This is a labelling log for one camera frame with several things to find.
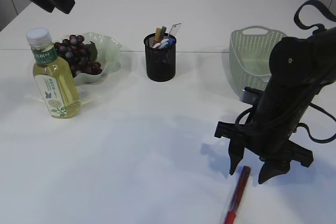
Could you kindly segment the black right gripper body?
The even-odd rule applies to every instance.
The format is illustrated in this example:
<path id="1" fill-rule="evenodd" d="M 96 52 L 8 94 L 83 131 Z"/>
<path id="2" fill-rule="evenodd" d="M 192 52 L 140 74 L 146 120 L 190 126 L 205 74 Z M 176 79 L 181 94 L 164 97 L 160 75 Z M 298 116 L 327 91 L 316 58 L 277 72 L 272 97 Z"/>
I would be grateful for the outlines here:
<path id="1" fill-rule="evenodd" d="M 258 104 L 243 112 L 244 124 L 219 122 L 216 137 L 244 138 L 245 150 L 265 161 L 292 161 L 309 167 L 312 151 L 290 140 L 322 88 L 335 82 L 335 29 L 322 26 L 306 39 L 284 37 L 269 59 L 271 78 Z"/>

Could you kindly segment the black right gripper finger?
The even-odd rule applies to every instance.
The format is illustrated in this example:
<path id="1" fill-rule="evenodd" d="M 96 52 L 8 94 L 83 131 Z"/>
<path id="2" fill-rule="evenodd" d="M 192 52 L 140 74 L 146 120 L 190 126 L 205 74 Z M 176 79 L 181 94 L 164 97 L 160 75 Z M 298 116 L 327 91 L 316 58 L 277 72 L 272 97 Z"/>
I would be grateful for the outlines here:
<path id="1" fill-rule="evenodd" d="M 230 139 L 228 147 L 228 154 L 230 158 L 230 169 L 229 169 L 230 175 L 234 174 L 238 164 L 243 159 L 244 151 L 245 151 L 244 138 L 239 135 L 234 135 Z"/>
<path id="2" fill-rule="evenodd" d="M 268 181 L 273 177 L 287 174 L 289 170 L 290 170 L 289 161 L 276 161 L 276 160 L 265 161 L 259 173 L 258 183 L 263 184 L 264 182 Z"/>

